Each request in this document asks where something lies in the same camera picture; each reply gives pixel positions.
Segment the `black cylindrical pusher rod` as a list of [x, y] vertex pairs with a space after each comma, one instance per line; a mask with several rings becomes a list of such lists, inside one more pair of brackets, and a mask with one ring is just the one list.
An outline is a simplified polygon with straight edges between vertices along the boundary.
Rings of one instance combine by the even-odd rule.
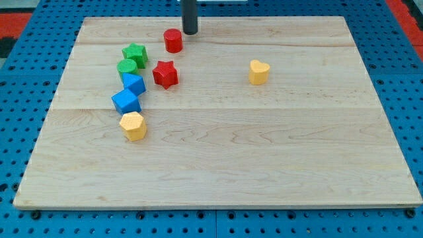
[[197, 0], [181, 0], [182, 29], [187, 35], [198, 32]]

